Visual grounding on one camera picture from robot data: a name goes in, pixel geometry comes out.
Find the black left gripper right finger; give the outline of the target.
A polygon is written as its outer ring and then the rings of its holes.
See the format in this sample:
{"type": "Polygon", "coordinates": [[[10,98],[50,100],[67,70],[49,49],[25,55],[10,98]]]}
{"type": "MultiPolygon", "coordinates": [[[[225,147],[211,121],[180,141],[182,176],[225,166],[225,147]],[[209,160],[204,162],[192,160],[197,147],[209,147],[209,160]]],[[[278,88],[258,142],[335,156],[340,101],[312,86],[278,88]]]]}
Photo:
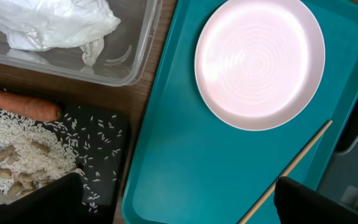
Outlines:
{"type": "Polygon", "coordinates": [[[358,224],[358,214],[289,177],[276,181],[273,201],[281,224],[358,224]]]}

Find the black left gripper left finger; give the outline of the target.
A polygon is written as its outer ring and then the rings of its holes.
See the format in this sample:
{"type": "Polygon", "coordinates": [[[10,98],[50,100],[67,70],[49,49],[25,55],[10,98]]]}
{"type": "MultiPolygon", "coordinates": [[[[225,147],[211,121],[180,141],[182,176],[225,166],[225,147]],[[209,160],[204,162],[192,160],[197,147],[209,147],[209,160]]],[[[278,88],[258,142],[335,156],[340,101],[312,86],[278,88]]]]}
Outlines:
{"type": "Polygon", "coordinates": [[[81,177],[71,173],[9,205],[0,205],[0,223],[76,223],[82,198],[81,177]]]}

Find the wooden chopstick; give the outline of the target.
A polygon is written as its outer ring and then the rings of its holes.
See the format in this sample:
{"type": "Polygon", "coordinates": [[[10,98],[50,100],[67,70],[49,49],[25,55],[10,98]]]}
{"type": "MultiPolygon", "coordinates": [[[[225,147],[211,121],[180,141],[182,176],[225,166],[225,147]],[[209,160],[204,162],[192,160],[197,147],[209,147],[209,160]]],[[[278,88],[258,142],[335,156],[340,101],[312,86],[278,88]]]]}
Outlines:
{"type": "Polygon", "coordinates": [[[256,211],[266,202],[266,200],[274,193],[276,188],[276,182],[280,177],[286,177],[289,173],[300,163],[300,161],[307,155],[310,149],[316,144],[320,137],[327,131],[332,125],[333,121],[327,121],[322,128],[308,141],[308,143],[302,148],[302,150],[293,158],[293,160],[286,166],[286,168],[280,173],[278,178],[272,182],[268,189],[258,198],[258,200],[251,206],[251,208],[245,213],[245,215],[239,220],[238,224],[246,224],[256,211]]]}

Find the orange carrot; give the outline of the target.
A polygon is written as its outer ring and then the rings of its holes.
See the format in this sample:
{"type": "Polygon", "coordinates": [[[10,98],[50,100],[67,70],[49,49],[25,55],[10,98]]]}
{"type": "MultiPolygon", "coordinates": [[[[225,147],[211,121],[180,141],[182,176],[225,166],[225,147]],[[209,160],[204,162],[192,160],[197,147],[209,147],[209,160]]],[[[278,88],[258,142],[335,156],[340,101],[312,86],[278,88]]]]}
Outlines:
{"type": "Polygon", "coordinates": [[[51,101],[0,90],[0,109],[37,121],[56,121],[61,108],[51,101]]]}

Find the white napkin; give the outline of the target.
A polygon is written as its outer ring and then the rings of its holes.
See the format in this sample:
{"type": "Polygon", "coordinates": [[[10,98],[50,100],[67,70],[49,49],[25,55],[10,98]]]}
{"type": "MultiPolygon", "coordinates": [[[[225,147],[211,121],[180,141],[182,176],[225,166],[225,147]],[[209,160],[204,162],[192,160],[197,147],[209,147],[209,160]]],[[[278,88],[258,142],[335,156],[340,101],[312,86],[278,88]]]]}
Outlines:
{"type": "Polygon", "coordinates": [[[104,48],[104,37],[120,23],[105,0],[0,0],[0,31],[10,48],[79,47],[90,67],[104,48]]]}

